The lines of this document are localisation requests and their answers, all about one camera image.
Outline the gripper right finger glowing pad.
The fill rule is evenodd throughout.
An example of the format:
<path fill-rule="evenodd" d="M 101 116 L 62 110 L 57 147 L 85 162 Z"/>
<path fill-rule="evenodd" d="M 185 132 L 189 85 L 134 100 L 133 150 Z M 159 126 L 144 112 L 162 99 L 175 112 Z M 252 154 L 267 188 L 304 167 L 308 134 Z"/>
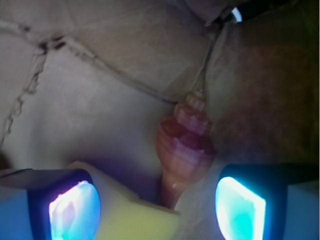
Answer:
<path fill-rule="evenodd" d="M 226 240 L 318 240 L 320 168 L 311 163 L 229 164 L 215 190 Z"/>

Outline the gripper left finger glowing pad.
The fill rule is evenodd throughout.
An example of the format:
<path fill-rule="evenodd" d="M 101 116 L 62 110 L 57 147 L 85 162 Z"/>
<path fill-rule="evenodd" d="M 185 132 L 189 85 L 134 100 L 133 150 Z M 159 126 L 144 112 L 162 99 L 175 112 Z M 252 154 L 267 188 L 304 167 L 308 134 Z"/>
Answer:
<path fill-rule="evenodd" d="M 84 169 L 3 169 L 2 240 L 93 240 L 101 201 Z"/>

